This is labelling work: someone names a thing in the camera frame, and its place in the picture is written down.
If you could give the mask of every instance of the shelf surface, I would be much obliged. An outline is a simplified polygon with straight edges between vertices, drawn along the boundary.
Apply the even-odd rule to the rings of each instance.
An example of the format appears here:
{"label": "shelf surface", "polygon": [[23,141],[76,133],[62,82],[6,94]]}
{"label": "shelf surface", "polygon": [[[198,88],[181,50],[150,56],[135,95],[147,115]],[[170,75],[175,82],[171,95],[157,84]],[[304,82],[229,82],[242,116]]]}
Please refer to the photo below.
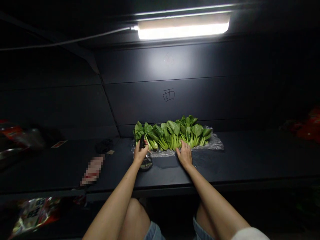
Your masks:
{"label": "shelf surface", "polygon": [[[318,178],[320,145],[278,130],[217,133],[225,151],[196,150],[193,164],[212,184]],[[106,158],[97,183],[89,193],[112,191],[130,164],[131,139],[120,139]],[[134,191],[191,186],[191,179],[176,156],[153,158],[147,172],[139,172]]]}
{"label": "shelf surface", "polygon": [[59,148],[28,152],[22,160],[0,174],[0,200],[64,197],[85,194],[80,180],[102,139],[73,140]]}

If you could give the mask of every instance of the shorts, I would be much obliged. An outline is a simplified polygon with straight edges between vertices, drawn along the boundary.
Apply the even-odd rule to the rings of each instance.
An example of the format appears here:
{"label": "shorts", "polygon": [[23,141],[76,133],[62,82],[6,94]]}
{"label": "shorts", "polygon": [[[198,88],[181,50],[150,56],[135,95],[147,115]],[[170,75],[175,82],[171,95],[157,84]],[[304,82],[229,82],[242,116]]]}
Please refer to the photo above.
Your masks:
{"label": "shorts", "polygon": [[[214,240],[202,227],[197,223],[195,217],[193,217],[193,227],[196,231],[196,236],[194,240]],[[144,237],[144,240],[165,240],[164,236],[161,234],[160,227],[151,221],[149,230]]]}

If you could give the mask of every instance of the plastic bottle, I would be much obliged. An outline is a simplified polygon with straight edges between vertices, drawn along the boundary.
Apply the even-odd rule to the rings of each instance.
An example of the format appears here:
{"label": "plastic bottle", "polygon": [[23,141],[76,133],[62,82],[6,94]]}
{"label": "plastic bottle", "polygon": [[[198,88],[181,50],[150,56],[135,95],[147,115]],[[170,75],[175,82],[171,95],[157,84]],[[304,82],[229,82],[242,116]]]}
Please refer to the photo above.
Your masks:
{"label": "plastic bottle", "polygon": [[15,123],[9,122],[8,120],[0,120],[0,133],[5,135],[8,139],[14,141],[16,135],[22,133],[22,128]]}

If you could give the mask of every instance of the plastic wrap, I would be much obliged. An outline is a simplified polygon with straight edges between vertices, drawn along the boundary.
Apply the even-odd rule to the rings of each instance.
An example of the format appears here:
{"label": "plastic wrap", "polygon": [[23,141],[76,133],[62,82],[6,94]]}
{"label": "plastic wrap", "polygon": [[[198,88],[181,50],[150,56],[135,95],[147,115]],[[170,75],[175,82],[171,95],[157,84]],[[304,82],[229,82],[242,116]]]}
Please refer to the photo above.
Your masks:
{"label": "plastic wrap", "polygon": [[[220,150],[223,151],[224,150],[224,146],[222,141],[220,140],[220,138],[218,138],[218,136],[213,133],[213,128],[209,127],[209,126],[203,126],[203,128],[208,128],[208,129],[212,129],[211,132],[211,137],[208,139],[208,144],[204,145],[204,146],[196,146],[194,148],[191,148],[191,151],[197,151],[200,149],[211,149],[211,150]],[[135,140],[133,139],[131,142],[131,151],[132,154],[134,153],[134,149],[135,149]],[[161,151],[159,148],[156,151],[151,152],[152,153],[152,157],[171,157],[174,156],[176,154],[176,151],[170,150],[168,149],[167,151]]]}

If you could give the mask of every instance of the green leafy vegetable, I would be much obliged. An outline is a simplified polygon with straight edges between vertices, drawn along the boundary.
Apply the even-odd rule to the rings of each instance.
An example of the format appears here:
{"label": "green leafy vegetable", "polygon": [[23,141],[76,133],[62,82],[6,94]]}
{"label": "green leafy vegetable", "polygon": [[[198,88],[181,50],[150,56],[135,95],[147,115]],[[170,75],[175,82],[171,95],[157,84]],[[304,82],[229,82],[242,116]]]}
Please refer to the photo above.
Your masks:
{"label": "green leafy vegetable", "polygon": [[137,144],[144,134],[150,150],[158,148],[162,151],[166,151],[168,148],[175,150],[181,147],[181,140],[191,147],[204,146],[211,136],[211,129],[195,124],[197,120],[197,118],[189,115],[187,118],[182,116],[181,119],[177,119],[175,122],[169,120],[166,123],[161,123],[161,126],[157,124],[151,126],[148,123],[142,125],[137,122],[133,135]]}

